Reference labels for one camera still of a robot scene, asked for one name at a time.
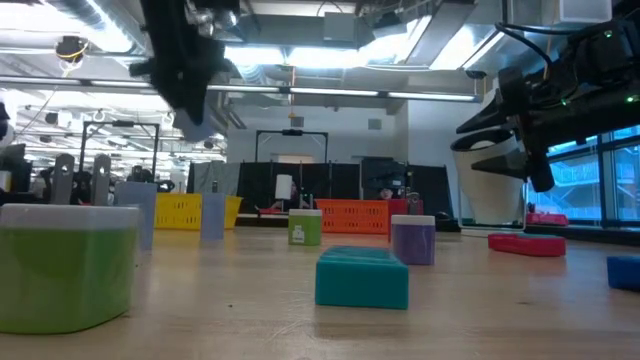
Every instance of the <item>red block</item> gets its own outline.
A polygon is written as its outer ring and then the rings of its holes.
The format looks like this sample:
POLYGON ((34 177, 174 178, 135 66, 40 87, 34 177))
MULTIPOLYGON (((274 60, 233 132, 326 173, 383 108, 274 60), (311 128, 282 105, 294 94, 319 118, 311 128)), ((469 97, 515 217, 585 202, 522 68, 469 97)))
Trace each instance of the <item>red block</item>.
POLYGON ((569 219, 564 214, 527 214, 527 224, 569 226, 569 219))
POLYGON ((489 248, 528 256, 564 256, 567 252, 565 239, 553 235, 491 234, 489 248))

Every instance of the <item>light blue block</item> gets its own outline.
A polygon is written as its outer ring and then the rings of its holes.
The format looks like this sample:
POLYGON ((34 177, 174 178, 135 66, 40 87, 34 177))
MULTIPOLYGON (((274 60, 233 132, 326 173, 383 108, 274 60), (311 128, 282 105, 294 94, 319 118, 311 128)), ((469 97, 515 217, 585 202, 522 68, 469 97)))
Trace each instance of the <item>light blue block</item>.
POLYGON ((156 196, 158 185, 138 182, 121 182, 116 184, 116 206, 137 206, 140 208, 138 236, 140 249, 151 250, 153 247, 153 229, 156 221, 156 196))
POLYGON ((224 208, 227 196, 222 193, 202 194, 200 240, 224 239, 224 208))
POLYGON ((387 249, 329 248, 316 264, 316 304, 406 309, 409 268, 387 249))

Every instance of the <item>yellow bin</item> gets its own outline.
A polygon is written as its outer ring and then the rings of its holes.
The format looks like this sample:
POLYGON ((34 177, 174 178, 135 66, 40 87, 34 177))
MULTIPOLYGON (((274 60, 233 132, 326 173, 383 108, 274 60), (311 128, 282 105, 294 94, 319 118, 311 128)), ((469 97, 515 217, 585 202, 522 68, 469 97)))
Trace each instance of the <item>yellow bin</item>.
MULTIPOLYGON (((239 196, 228 196, 224 209, 224 228, 236 225, 240 203, 239 196)), ((156 201, 156 229, 200 230, 202 216, 202 195, 200 194, 158 194, 156 201)))

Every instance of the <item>green container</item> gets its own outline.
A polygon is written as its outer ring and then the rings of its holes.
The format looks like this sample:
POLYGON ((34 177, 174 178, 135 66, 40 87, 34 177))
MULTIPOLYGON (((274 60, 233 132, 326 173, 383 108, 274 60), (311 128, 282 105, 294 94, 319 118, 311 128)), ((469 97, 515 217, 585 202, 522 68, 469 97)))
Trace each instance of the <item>green container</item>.
POLYGON ((289 210, 289 245, 322 243, 322 210, 289 210))
POLYGON ((84 330, 129 309, 139 210, 8 204, 0 213, 0 332, 84 330))

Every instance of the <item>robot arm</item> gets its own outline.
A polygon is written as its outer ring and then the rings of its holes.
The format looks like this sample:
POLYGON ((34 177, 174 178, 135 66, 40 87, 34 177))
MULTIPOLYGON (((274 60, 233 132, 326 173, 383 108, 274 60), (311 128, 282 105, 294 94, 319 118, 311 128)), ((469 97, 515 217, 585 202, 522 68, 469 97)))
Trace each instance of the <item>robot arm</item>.
POLYGON ((174 126, 188 141, 213 135, 207 124, 210 108, 207 85, 215 74, 229 72, 225 46, 214 36, 230 31, 240 16, 240 0, 141 0, 143 27, 153 57, 132 64, 132 77, 148 76, 164 100, 176 111, 174 126))
POLYGON ((502 69, 496 98, 456 132, 502 126, 522 140, 524 152, 472 168, 531 179, 537 192, 548 191, 554 186, 550 146, 640 124, 638 27, 630 19, 613 20, 570 35, 546 80, 527 82, 522 70, 502 69))

